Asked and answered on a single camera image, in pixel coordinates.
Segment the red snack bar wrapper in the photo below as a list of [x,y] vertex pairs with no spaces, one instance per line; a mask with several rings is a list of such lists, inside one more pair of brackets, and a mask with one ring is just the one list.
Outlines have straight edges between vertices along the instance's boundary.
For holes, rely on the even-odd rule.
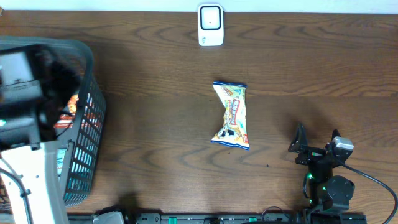
[[59,120],[55,123],[54,128],[56,129],[66,129],[71,128],[73,126],[73,122],[75,119],[75,115],[62,114],[59,117]]

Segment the orange small box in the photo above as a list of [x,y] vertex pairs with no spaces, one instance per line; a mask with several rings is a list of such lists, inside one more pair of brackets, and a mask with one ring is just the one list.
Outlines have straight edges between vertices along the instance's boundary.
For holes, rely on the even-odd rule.
[[79,97],[78,94],[73,95],[69,101],[68,101],[68,114],[69,115],[75,115],[77,111],[77,103],[78,103]]

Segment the yellow snack bag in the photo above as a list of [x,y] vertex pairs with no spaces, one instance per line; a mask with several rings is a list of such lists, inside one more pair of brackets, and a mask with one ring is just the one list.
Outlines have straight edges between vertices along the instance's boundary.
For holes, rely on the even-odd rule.
[[214,81],[213,88],[222,102],[225,112],[223,127],[213,136],[212,143],[249,150],[246,127],[246,88],[242,83]]

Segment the teal Listerine mouthwash bottle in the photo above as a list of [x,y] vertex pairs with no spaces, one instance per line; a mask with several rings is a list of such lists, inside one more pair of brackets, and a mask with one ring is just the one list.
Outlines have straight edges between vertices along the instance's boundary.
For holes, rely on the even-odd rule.
[[63,169],[63,162],[65,159],[65,153],[67,149],[59,149],[57,151],[57,175],[61,176]]

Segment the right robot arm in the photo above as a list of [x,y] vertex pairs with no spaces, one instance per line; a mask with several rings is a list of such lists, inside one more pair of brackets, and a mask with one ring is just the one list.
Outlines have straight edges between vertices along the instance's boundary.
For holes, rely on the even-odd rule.
[[297,215],[297,223],[343,222],[343,212],[349,210],[355,185],[343,176],[334,175],[333,169],[341,166],[353,149],[351,140],[341,137],[336,129],[325,147],[309,146],[304,126],[298,125],[288,151],[298,154],[296,164],[308,167],[303,193],[310,206]]

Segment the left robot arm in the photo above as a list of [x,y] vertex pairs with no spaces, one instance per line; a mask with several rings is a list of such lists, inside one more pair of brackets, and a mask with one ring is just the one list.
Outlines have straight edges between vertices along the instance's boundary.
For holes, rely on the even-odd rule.
[[90,194],[106,102],[85,45],[1,50],[1,179],[17,223],[67,223]]

